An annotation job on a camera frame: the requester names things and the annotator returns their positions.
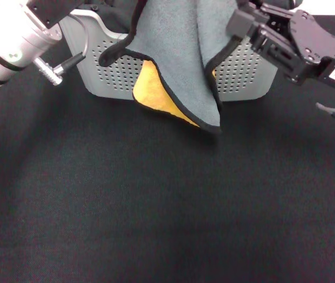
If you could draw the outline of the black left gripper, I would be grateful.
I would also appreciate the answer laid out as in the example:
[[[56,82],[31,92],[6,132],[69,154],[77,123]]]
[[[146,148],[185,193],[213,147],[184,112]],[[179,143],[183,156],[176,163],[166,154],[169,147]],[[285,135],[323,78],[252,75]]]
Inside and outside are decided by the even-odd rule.
[[[84,0],[31,0],[27,7],[46,28],[51,28],[83,3]]]

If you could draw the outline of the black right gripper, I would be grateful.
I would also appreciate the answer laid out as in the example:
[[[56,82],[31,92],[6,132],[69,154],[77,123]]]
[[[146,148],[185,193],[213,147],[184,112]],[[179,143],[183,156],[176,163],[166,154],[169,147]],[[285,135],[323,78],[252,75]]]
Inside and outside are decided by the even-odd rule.
[[[248,1],[243,11],[233,13],[226,31],[231,37],[248,37],[253,52],[289,77],[298,76],[301,55],[312,78],[335,88],[335,35],[306,11],[292,15],[267,1]]]

